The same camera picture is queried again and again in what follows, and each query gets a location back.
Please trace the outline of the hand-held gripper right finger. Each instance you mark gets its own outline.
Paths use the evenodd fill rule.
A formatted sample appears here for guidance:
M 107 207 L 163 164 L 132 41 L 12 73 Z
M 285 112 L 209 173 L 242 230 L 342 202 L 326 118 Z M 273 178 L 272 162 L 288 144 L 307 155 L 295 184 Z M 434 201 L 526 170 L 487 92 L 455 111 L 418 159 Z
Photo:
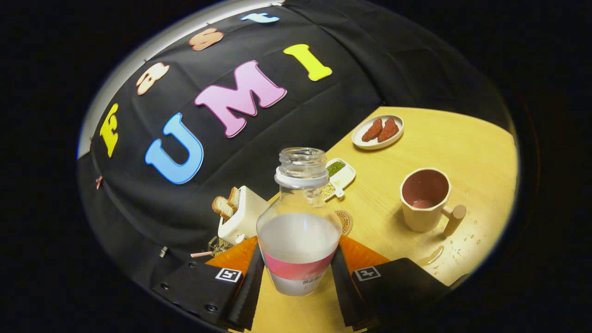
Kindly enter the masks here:
M 412 260 L 390 260 L 344 235 L 331 270 L 343 322 L 355 330 L 416 324 L 451 290 Z

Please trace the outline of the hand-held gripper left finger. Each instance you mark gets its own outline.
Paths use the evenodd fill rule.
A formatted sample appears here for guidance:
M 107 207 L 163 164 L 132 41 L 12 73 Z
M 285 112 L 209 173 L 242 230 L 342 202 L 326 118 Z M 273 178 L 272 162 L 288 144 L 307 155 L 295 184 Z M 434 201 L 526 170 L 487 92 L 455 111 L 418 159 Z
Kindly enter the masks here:
M 154 283 L 164 301 L 222 329 L 252 330 L 264 260 L 257 236 L 198 263 L 188 261 Z

